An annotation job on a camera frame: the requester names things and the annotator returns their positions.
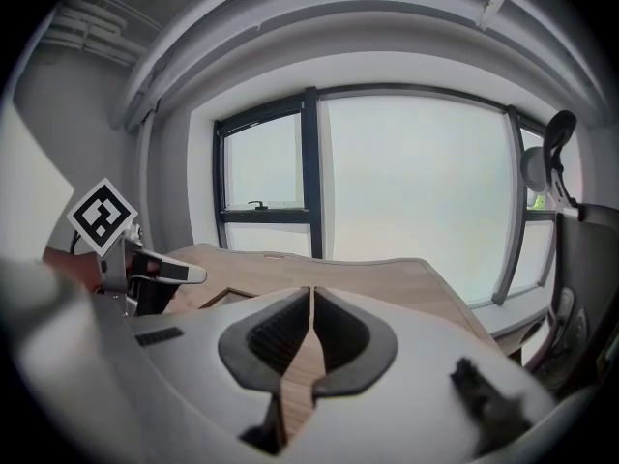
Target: white wall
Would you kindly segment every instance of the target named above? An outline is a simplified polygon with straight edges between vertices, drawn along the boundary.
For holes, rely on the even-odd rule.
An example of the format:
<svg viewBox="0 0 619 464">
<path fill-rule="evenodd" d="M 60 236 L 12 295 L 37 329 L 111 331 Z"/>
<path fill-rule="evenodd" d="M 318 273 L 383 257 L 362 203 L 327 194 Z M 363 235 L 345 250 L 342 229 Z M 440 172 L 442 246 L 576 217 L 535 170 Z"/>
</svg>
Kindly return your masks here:
<svg viewBox="0 0 619 464">
<path fill-rule="evenodd" d="M 394 62 L 369 59 L 373 53 L 390 52 L 397 54 L 394 57 L 408 57 Z M 329 69 L 335 56 L 341 56 L 333 59 L 340 69 Z M 570 105 L 565 89 L 543 70 L 483 33 L 418 15 L 369 12 L 362 17 L 342 14 L 316 18 L 262 36 L 192 73 L 184 87 L 163 98 L 161 111 L 188 105 L 198 108 L 243 82 L 277 71 L 280 79 L 289 68 L 296 71 L 295 66 L 303 67 L 314 59 L 327 60 L 315 79 L 323 83 L 321 87 L 348 80 L 359 82 L 361 78 L 367 82 L 410 82 L 414 78 L 419 84 L 453 87 L 498 102 L 513 99 L 524 113 L 540 121 L 549 120 L 553 111 Z M 312 85 L 310 71 L 316 73 L 316 68 L 308 69 L 308 73 L 296 72 L 296 83 L 287 86 L 298 90 Z M 506 93 L 501 88 L 504 82 L 511 85 Z M 254 94 L 252 104 L 277 98 L 277 94 L 280 87 L 272 83 Z"/>
<path fill-rule="evenodd" d="M 65 211 L 103 177 L 136 207 L 136 137 L 109 126 L 128 76 L 126 68 L 103 58 L 41 45 L 17 83 L 15 105 L 25 125 L 74 187 Z M 63 213 L 49 245 L 68 250 L 72 235 Z"/>
<path fill-rule="evenodd" d="M 179 109 L 165 119 L 155 117 L 148 164 L 148 206 L 157 252 L 194 243 L 188 200 L 189 134 L 190 116 L 185 110 Z M 210 166 L 210 159 L 204 162 Z M 194 179 L 198 181 L 199 177 L 201 174 L 195 174 Z M 210 175 L 201 179 L 201 187 L 212 187 Z"/>
<path fill-rule="evenodd" d="M 215 224 L 212 170 L 214 121 L 204 115 L 192 115 L 187 149 L 187 197 L 193 243 L 219 246 Z"/>
<path fill-rule="evenodd" d="M 0 257 L 38 260 L 74 190 L 12 101 L 0 107 Z"/>
</svg>

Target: wooden desk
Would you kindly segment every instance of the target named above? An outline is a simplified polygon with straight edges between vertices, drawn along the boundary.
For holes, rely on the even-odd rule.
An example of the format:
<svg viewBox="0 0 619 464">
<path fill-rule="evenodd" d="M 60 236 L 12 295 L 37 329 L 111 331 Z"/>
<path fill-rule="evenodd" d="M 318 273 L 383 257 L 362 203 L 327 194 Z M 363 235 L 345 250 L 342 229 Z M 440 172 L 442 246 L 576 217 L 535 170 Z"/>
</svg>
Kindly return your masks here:
<svg viewBox="0 0 619 464">
<path fill-rule="evenodd" d="M 276 252 L 228 251 L 204 244 L 179 249 L 170 256 L 204 268 L 207 279 L 199 285 L 180 287 L 165 312 L 199 309 L 226 288 L 259 296 L 289 287 L 333 287 L 439 316 L 498 349 L 464 301 L 421 259 L 345 263 Z M 310 417 L 311 384 L 323 375 L 322 349 L 310 329 L 282 378 L 283 415 L 290 437 Z"/>
</svg>

